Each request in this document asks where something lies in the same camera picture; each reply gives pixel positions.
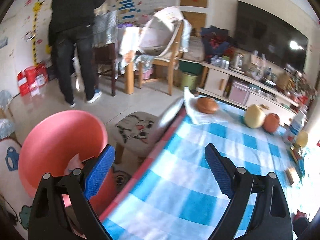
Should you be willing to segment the pink plastic trash bucket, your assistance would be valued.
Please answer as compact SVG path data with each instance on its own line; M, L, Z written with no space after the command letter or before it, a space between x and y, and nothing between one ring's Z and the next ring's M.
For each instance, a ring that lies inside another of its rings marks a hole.
M53 114L36 125L26 137L18 161L21 183L30 197L44 173L63 176L74 156L80 161L97 157L107 145L105 125L80 110Z

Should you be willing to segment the cat print stool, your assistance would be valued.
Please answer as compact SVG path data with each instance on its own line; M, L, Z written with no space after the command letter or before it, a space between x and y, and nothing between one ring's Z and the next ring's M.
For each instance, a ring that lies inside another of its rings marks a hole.
M116 142L114 163L121 163L125 150L144 160L163 134L159 121L158 116L134 112L116 123L110 131L110 135Z

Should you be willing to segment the blue white checkered tablecloth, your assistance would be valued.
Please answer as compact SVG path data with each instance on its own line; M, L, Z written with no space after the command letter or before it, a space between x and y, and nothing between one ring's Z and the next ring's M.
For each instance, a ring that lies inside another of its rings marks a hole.
M252 174L274 172L291 212L313 217L319 209L319 150L306 155L305 177L291 186L285 170L293 159L283 142L285 129L273 133L244 124L244 111L225 103L225 122L196 125L179 118L170 132L135 173L102 218L113 239L207 239L217 226L229 198L222 194L205 160L214 144Z

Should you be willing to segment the small yellow pear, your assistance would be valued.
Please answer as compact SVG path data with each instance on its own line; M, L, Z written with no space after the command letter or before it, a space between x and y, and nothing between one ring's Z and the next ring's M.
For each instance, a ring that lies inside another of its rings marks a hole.
M265 121L266 114L259 105L251 105L245 112L244 122L249 128L259 128Z

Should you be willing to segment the brown round bread bun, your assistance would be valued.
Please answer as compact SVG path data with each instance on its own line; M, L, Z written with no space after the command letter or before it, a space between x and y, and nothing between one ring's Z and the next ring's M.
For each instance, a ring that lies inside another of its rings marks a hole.
M201 113L213 114L219 110L216 101L208 97L200 97L197 99L196 108Z

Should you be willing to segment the red orange apple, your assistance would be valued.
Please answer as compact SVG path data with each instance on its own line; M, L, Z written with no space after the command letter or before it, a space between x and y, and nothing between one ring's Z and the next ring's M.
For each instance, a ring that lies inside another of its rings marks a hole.
M266 116L263 129L268 133L274 133L280 125L280 118L277 114L270 113Z

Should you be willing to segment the cream tv cabinet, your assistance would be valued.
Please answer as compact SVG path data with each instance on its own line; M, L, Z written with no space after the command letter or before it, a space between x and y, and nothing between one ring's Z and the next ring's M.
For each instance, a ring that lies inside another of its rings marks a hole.
M196 91L216 99L248 109L251 105L263 106L265 113L279 116L280 124L289 126L296 116L291 107L298 103L274 88L230 69L202 62L203 74Z

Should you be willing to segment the white yogurt drink bottle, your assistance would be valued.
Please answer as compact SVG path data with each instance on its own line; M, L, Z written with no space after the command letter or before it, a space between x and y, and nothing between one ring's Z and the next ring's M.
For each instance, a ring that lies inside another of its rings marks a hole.
M304 123L306 121L306 114L307 114L308 107L302 106L298 110L297 115L292 120L290 126L286 130L286 132L283 135L283 141L288 144L295 141L298 133L302 130L304 127Z

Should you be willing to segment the green waste bin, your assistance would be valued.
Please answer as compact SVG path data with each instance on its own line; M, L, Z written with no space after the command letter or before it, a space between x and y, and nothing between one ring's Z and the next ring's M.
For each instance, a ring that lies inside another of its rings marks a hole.
M189 72L183 72L181 79L181 90L184 90L185 87L188 87L190 91L194 90L197 86L197 81L197 75Z

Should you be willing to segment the red gift boxes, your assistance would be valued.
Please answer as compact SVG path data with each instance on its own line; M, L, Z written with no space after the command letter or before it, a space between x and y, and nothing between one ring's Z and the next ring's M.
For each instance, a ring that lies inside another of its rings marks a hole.
M40 88L48 82L47 68L44 63L25 68L17 75L17 85L21 96L40 95Z

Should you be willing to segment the dark wooden chair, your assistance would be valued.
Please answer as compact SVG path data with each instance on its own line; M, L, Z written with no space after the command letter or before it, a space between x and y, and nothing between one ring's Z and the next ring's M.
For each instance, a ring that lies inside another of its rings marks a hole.
M93 26L94 64L98 77L111 78L111 95L116 95L118 77L118 18L117 11L99 14Z

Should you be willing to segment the wooden chair with cushion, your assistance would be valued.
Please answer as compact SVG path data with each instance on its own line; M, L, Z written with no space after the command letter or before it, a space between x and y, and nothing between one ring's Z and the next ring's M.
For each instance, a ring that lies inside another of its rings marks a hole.
M119 28L120 73L129 75L137 71L141 88L147 82L143 79L144 67L167 67L168 94L171 95L174 68L179 56L188 50L190 32L190 23L176 6L156 12L144 27Z

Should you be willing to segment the black television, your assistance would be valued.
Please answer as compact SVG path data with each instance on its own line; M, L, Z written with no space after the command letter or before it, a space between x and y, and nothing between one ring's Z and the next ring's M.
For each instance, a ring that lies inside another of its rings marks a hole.
M279 67L304 70L308 38L259 7L238 1L234 39L240 49L256 50Z

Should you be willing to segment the person in black clothes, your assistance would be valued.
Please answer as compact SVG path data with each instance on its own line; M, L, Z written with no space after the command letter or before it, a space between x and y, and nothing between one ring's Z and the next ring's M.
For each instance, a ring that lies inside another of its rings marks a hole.
M101 96L93 66L94 10L105 0L52 0L51 31L54 33L54 59L57 77L65 102L74 107L71 83L71 59L77 50L87 103Z

